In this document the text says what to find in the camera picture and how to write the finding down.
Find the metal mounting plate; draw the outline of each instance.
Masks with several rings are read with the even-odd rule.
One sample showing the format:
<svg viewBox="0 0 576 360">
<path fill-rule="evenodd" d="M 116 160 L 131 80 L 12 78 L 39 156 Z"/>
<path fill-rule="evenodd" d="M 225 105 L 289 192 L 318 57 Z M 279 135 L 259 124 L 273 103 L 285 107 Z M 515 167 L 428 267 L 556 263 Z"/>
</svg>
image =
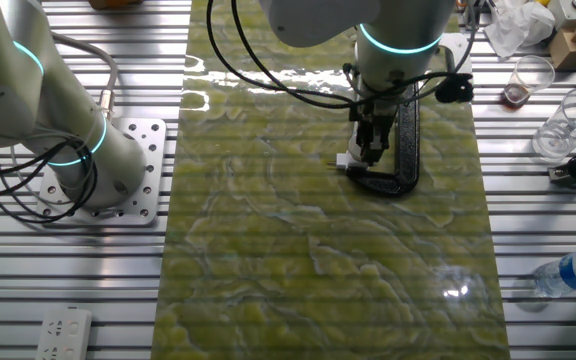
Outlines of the metal mounting plate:
<svg viewBox="0 0 576 360">
<path fill-rule="evenodd" d="M 166 123 L 160 119 L 119 118 L 113 120 L 118 130 L 131 135 L 141 145 L 146 156 L 146 165 L 140 189 L 128 200 L 116 207 L 93 212 L 79 209 L 74 216 L 66 217 L 45 227 L 50 228 L 100 228 L 100 227 L 147 227 L 157 218 L 159 187 L 163 170 L 164 147 L 166 144 Z M 41 197 L 53 202 L 68 202 L 70 199 L 61 190 L 57 177 L 47 169 L 41 183 Z M 49 210 L 51 215 L 63 214 L 71 205 L 47 205 L 40 202 L 37 212 Z"/>
</svg>

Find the marble veining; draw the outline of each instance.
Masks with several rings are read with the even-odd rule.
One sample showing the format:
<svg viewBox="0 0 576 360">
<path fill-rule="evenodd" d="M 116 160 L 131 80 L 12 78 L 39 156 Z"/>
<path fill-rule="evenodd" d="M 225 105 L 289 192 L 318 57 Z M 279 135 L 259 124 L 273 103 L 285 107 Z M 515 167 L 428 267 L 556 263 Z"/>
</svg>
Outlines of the marble veining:
<svg viewBox="0 0 576 360">
<path fill-rule="evenodd" d="M 206 3 L 193 1 L 153 359 L 509 358 L 470 106 L 425 99 L 419 185 L 367 193 L 327 165 L 347 149 L 346 112 L 227 73 Z M 216 3 L 224 54 L 263 80 Z M 348 94 L 354 31 L 293 49 L 240 3 L 277 77 Z"/>
</svg>

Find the glass beaker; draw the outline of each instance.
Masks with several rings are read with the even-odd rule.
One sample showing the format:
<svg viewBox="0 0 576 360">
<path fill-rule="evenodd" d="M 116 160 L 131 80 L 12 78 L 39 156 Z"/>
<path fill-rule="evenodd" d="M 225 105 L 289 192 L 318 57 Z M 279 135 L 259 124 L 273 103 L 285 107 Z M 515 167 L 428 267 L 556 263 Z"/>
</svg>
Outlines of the glass beaker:
<svg viewBox="0 0 576 360">
<path fill-rule="evenodd" d="M 535 133 L 532 147 L 552 160 L 560 160 L 576 148 L 576 89 L 564 97 L 554 115 Z"/>
<path fill-rule="evenodd" d="M 522 107 L 536 91 L 548 88 L 555 81 L 555 69 L 539 56 L 524 56 L 504 88 L 503 103 L 511 109 Z"/>
</svg>

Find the electrical outlet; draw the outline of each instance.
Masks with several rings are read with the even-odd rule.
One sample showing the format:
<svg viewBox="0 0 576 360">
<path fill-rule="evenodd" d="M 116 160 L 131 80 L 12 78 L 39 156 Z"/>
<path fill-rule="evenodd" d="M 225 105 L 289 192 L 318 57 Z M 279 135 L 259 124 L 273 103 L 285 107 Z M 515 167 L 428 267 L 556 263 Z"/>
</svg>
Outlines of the electrical outlet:
<svg viewBox="0 0 576 360">
<path fill-rule="evenodd" d="M 92 313 L 69 308 L 46 313 L 36 360 L 85 360 Z"/>
</svg>

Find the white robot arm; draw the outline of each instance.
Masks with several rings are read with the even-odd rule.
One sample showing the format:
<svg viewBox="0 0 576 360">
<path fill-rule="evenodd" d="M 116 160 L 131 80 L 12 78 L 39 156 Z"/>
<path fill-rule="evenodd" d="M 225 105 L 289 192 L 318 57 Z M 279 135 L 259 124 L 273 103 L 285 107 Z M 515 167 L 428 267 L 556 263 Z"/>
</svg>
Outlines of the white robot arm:
<svg viewBox="0 0 576 360">
<path fill-rule="evenodd" d="M 277 37 L 293 47 L 330 40 L 379 15 L 379 0 L 259 0 Z"/>
<path fill-rule="evenodd" d="M 414 188 L 419 168 L 418 104 L 412 101 L 413 111 L 399 111 L 399 105 L 403 98 L 414 98 L 417 92 L 414 86 L 399 84 L 427 71 L 455 7 L 454 0 L 258 1 L 273 32 L 294 47 L 320 44 L 358 25 L 352 66 L 355 100 L 362 103 L 386 91 L 395 93 L 351 110 L 355 129 L 348 151 L 337 156 L 337 168 L 382 193 L 399 195 Z M 468 76 L 442 83 L 447 85 L 441 91 L 446 101 L 468 101 L 472 97 Z M 395 174 L 372 173 L 368 168 L 391 147 L 391 130 L 396 132 L 396 163 L 408 168 L 398 168 Z"/>
</svg>

